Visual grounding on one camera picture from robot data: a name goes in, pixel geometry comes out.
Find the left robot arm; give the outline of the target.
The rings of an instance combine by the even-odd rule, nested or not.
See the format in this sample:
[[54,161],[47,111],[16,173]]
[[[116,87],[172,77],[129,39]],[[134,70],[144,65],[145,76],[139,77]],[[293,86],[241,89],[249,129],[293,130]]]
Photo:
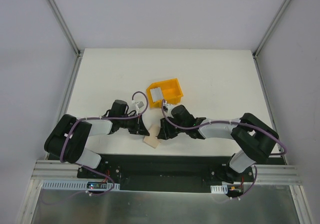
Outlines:
[[106,172],[103,158],[85,147],[87,140],[92,136],[114,134],[121,128],[130,134],[149,136],[139,113],[144,103],[133,101],[132,105],[134,109],[129,112],[127,102],[115,100],[111,109],[101,117],[77,119],[69,114],[63,115],[45,141],[45,151],[62,162],[87,166],[94,178],[103,177]]

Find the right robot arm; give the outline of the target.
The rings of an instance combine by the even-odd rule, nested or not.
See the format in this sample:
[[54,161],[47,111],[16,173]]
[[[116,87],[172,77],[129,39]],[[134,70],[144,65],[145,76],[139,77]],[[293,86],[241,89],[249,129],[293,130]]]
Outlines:
[[194,117],[184,105],[163,104],[158,139],[173,139],[185,133],[192,139],[221,138],[235,141],[240,151],[215,171],[218,179],[234,183],[255,163],[265,163],[278,143],[279,135],[251,113],[232,120]]

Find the beige card holder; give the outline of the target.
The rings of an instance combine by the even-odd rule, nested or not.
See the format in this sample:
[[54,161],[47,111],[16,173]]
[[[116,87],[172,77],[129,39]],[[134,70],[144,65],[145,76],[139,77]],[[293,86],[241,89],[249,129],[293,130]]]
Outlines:
[[160,127],[158,125],[152,125],[148,130],[149,136],[145,136],[143,142],[148,146],[156,149],[161,141],[157,138],[157,135],[160,131]]

